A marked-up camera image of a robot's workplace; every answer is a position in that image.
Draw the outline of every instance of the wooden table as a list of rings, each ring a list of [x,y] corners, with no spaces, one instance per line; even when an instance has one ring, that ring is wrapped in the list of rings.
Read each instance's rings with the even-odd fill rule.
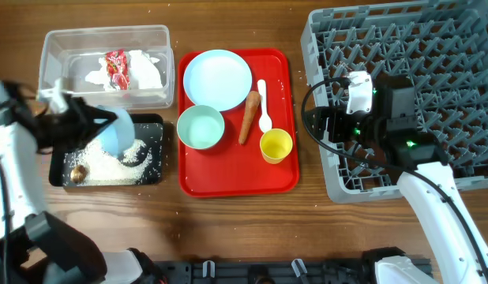
[[[309,12],[375,2],[379,1],[0,6],[0,79],[36,86],[43,41],[50,30],[165,24],[176,62],[193,50],[282,50],[290,61],[295,118],[300,121],[298,102],[308,89],[300,35]],[[175,104],[154,112],[165,121],[177,120]],[[167,141],[172,148],[164,163],[164,181],[154,186],[65,191],[47,181],[49,157],[39,158],[39,163],[51,211],[104,251],[135,247],[154,260],[321,260],[397,246],[412,255],[434,257],[404,199],[334,204],[326,193],[317,145],[303,129],[298,134],[300,182],[278,195],[188,197],[177,182],[175,136]],[[488,190],[464,192],[462,197],[488,243]]]

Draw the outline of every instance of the light blue plate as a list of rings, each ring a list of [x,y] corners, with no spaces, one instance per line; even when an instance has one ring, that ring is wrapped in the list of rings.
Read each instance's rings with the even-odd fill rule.
[[[247,63],[228,50],[210,50],[186,67],[183,84],[195,105],[230,110],[246,99],[253,78]]]

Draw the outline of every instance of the green light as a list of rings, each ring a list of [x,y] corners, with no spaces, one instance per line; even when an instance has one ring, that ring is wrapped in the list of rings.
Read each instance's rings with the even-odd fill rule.
[[[407,146],[408,146],[409,148],[411,148],[411,147],[412,147],[412,146],[414,146],[414,145],[417,145],[417,144],[416,144],[416,143],[414,143],[414,142],[412,142],[412,141],[410,141],[410,140],[407,142]]]

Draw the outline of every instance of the light blue bowl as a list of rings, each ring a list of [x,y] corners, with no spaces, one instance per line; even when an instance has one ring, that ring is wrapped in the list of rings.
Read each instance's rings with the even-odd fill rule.
[[[119,107],[98,106],[98,108],[112,111],[118,116],[118,119],[113,121],[96,137],[96,139],[100,139],[104,151],[117,157],[133,145],[135,128],[133,127],[132,118],[125,109]],[[95,120],[96,123],[104,121],[104,119]]]
[[[223,115],[210,106],[192,106],[178,119],[178,136],[184,145],[208,149],[221,139],[225,131]]]

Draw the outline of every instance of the plastic spoon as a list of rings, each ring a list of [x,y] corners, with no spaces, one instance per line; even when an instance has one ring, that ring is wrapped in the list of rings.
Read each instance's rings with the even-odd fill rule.
[[[267,84],[263,79],[258,81],[258,92],[261,96],[261,118],[258,125],[260,126],[260,130],[266,133],[272,129],[272,119],[267,114]]]

